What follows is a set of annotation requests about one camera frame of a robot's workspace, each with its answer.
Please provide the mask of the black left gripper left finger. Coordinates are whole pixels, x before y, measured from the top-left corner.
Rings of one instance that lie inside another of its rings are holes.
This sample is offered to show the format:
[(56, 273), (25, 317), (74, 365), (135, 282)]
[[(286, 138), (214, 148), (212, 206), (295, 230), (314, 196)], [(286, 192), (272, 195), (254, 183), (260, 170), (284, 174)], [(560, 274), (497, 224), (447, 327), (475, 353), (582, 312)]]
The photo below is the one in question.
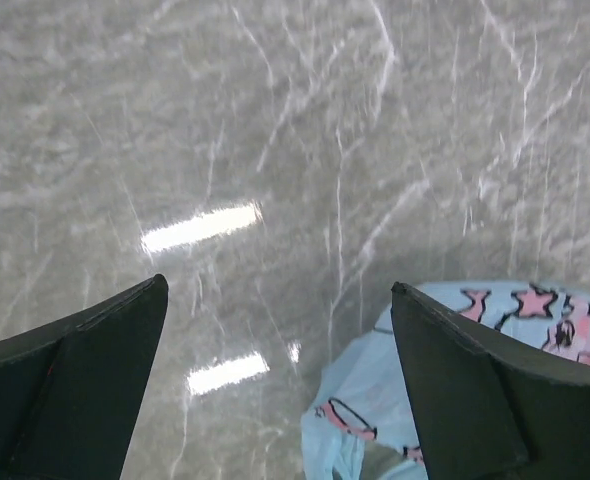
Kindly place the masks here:
[(0, 341), (0, 479), (117, 479), (168, 308), (157, 274)]

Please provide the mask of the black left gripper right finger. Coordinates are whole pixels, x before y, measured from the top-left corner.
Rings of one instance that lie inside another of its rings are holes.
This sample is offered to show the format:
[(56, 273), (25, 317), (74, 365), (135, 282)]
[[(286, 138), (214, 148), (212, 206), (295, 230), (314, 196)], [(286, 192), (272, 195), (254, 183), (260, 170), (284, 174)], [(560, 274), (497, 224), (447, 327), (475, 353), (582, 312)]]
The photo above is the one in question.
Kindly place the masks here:
[(404, 283), (392, 326), (431, 479), (590, 479), (590, 302), (538, 286), (508, 317), (547, 320), (528, 345), (486, 326), (489, 296), (456, 311)]

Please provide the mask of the light blue plastic bag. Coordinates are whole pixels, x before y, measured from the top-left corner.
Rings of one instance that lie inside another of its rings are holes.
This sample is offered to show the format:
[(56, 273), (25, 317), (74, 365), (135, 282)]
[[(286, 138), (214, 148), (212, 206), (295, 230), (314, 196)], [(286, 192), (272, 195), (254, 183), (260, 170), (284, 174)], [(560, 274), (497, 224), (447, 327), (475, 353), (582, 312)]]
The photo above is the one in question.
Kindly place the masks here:
[[(590, 365), (589, 294), (510, 280), (443, 281), (418, 288), (477, 323)], [(363, 461), (370, 445), (388, 447), (400, 456), (378, 478), (426, 478), (389, 309), (323, 371), (301, 427), (308, 479), (365, 478)]]

